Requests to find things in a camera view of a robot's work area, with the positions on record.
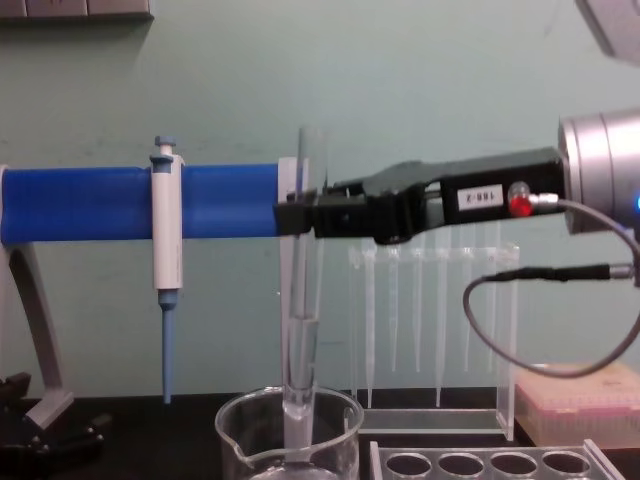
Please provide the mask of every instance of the clear acrylic rack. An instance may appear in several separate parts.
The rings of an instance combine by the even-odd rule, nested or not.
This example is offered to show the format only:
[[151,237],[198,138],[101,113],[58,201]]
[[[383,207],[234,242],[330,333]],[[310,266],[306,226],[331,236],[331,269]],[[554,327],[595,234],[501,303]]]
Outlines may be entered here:
[[[500,224],[445,227],[401,246],[365,240],[349,249],[351,391],[366,389],[363,433],[502,433],[513,437],[514,371],[470,330],[462,292],[474,278],[517,268]],[[478,289],[483,327],[515,353],[515,283]],[[496,408],[441,407],[442,389],[495,387]],[[384,390],[434,389],[420,408],[377,408]]]

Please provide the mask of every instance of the red led light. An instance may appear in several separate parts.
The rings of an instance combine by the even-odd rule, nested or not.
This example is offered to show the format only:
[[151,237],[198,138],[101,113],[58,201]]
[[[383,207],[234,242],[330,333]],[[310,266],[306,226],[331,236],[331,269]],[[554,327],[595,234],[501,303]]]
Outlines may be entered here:
[[533,213],[533,205],[528,196],[517,195],[509,202],[509,211],[514,217],[528,217]]

